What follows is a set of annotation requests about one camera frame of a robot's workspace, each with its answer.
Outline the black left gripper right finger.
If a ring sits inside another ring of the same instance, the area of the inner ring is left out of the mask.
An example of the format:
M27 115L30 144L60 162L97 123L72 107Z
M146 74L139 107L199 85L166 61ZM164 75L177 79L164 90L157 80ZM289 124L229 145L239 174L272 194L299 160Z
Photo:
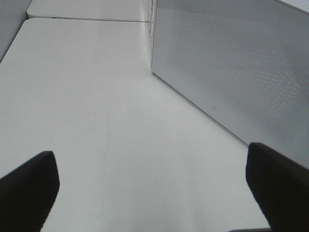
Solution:
M309 230L309 171L263 143L250 143L247 184L274 232Z

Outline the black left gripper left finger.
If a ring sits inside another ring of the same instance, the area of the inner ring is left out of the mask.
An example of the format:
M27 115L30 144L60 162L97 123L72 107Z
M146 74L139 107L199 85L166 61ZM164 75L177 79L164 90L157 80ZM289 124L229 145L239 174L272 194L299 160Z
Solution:
M59 191L52 151L32 157L0 179L0 230L39 232Z

